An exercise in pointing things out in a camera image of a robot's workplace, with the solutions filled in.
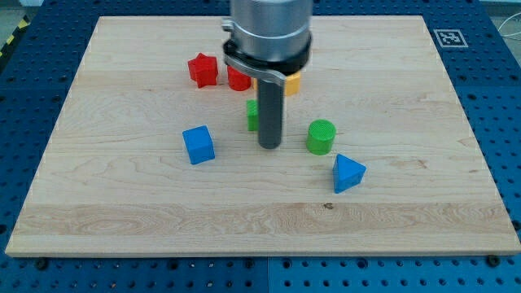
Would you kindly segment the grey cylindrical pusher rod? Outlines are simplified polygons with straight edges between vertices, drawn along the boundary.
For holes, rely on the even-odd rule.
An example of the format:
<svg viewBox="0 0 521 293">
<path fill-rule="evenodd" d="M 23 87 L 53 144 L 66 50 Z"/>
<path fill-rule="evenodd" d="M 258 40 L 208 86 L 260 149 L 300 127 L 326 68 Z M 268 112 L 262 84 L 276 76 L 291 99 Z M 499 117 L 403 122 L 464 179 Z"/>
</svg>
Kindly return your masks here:
<svg viewBox="0 0 521 293">
<path fill-rule="evenodd" d="M 275 149 L 282 140 L 283 88 L 276 83 L 257 81 L 258 142 Z"/>
</svg>

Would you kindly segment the black clamp ring mount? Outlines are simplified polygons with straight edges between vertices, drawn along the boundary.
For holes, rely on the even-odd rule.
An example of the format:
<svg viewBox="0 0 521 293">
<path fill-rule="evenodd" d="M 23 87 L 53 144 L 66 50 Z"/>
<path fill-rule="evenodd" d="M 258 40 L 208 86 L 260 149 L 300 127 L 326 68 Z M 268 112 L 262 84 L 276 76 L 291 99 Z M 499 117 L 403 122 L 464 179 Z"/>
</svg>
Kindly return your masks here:
<svg viewBox="0 0 521 293">
<path fill-rule="evenodd" d="M 283 87 L 287 76 L 299 72 L 309 61 L 312 41 L 313 37 L 309 36 L 304 48 L 298 54 L 277 62 L 255 59 L 246 55 L 239 50 L 232 39 L 227 40 L 222 48 L 226 65 L 230 65 L 247 76 Z"/>
</svg>

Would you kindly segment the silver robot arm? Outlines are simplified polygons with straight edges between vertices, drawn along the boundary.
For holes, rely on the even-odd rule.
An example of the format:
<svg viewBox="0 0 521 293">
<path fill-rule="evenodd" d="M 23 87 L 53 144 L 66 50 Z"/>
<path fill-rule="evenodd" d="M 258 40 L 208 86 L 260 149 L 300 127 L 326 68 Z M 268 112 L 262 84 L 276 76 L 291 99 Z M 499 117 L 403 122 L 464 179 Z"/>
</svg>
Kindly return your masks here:
<svg viewBox="0 0 521 293">
<path fill-rule="evenodd" d="M 258 143 L 265 149 L 281 144 L 287 77 L 309 60 L 312 12 L 309 0 L 231 0 L 222 19 L 230 34 L 225 63 L 257 80 Z"/>
</svg>

